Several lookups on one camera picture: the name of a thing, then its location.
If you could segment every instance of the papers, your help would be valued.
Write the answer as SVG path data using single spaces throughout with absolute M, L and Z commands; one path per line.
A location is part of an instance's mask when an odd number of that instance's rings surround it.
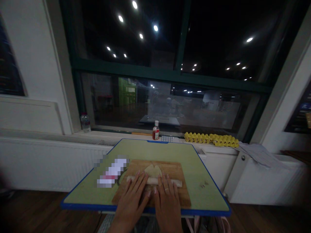
M 260 165 L 266 168 L 285 168 L 290 169 L 288 166 L 284 165 L 279 161 L 274 155 L 272 155 L 265 147 L 261 144 L 246 144 L 239 142 L 240 147 L 235 148 L 238 151 L 244 152 L 253 158 Z

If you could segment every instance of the dough roll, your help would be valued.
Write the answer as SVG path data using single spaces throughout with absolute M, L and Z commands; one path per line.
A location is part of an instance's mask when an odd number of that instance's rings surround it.
M 133 181 L 135 179 L 135 176 L 128 176 L 126 178 L 126 181 L 129 181 L 129 179 L 131 179 Z M 182 187 L 182 181 L 180 181 L 180 180 L 171 180 L 171 181 L 172 181 L 172 183 L 175 183 L 177 187 L 179 187 L 179 188 Z M 147 184 L 158 185 L 158 178 L 149 177 Z

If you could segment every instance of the hand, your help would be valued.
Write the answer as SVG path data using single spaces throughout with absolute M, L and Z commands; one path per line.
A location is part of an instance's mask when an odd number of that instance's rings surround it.
M 181 213 L 176 184 L 167 175 L 158 176 L 155 187 L 155 215 L 162 233 L 182 232 Z
M 139 204 L 147 180 L 148 174 L 145 172 L 141 175 L 138 172 L 133 182 L 131 179 L 128 180 L 108 232 L 130 232 L 134 228 L 150 198 L 151 191 L 144 196 Z

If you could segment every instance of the finger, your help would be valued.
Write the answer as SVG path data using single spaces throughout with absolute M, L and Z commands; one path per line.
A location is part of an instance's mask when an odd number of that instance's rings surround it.
M 164 192 L 165 192 L 166 194 L 169 194 L 169 187 L 168 187 L 166 175 L 164 175 L 164 174 L 162 175 L 162 180 L 163 180 Z
M 149 177 L 149 175 L 146 174 L 145 178 L 143 179 L 142 183 L 140 184 L 140 186 L 139 186 L 139 188 L 138 188 L 138 190 L 137 190 L 137 193 L 139 194 L 139 196 L 142 195 L 142 192 L 143 192 L 143 190 L 144 190 L 144 187 L 145 187 L 146 184 L 147 184 L 148 177 Z
M 159 185 L 158 187 L 159 194 L 162 196 L 165 194 L 165 192 L 164 192 L 163 183 L 162 183 L 162 179 L 160 175 L 158 175 L 158 185 Z
M 174 195 L 174 187 L 173 187 L 172 181 L 171 181 L 170 177 L 168 176 L 168 174 L 167 174 L 167 184 L 168 184 L 168 188 L 169 188 L 169 193 Z
M 150 199 L 150 195 L 151 195 L 151 190 L 149 190 L 148 193 L 147 193 L 147 195 L 144 196 L 144 199 L 143 199 L 142 203 L 141 203 L 140 206 L 138 207 L 138 212 L 139 212 L 140 214 L 143 213 L 144 208 L 146 207 L 146 205 L 147 205 L 147 203 L 148 203 L 148 201 L 149 201 L 149 199 Z
M 174 195 L 175 195 L 175 198 L 176 198 L 177 201 L 179 202 L 179 196 L 178 196 L 177 185 L 174 183 L 173 186 L 174 186 Z
M 139 178 L 139 173 L 140 173 L 140 171 L 138 171 L 138 172 L 136 173 L 136 176 L 135 176 L 133 182 L 132 182 L 131 185 L 130 185 L 129 191 L 132 191 L 132 190 L 133 190 L 133 188 L 134 188 L 134 186 L 135 186 L 135 184 L 136 184 L 136 182 L 137 182 L 137 180 L 138 180 L 138 178 Z
M 131 179 L 129 179 L 127 182 L 126 182 L 126 187 L 125 187 L 125 189 L 124 189 L 124 192 L 123 192 L 123 194 L 122 194 L 122 196 L 125 196 L 125 194 L 126 194 L 126 192 L 128 191 L 128 189 L 129 189 L 129 186 L 130 186 L 130 184 L 131 184 Z
M 155 212 L 160 213 L 161 211 L 161 204 L 160 204 L 160 195 L 157 188 L 154 186 L 154 195 L 155 195 Z
M 133 188 L 134 193 L 137 192 L 137 190 L 138 190 L 140 184 L 142 183 L 144 177 L 145 177 L 145 171 L 143 171 L 143 173 L 139 176 L 139 178 L 138 178 L 138 180 L 137 180 L 137 182 Z

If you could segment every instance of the ketchup bottle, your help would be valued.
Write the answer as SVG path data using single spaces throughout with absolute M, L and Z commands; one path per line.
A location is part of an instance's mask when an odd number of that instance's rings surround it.
M 153 138 L 153 140 L 158 140 L 159 139 L 159 133 L 160 133 L 159 121 L 155 121 L 155 126 L 153 127 L 153 130 L 152 130 L 152 138 Z

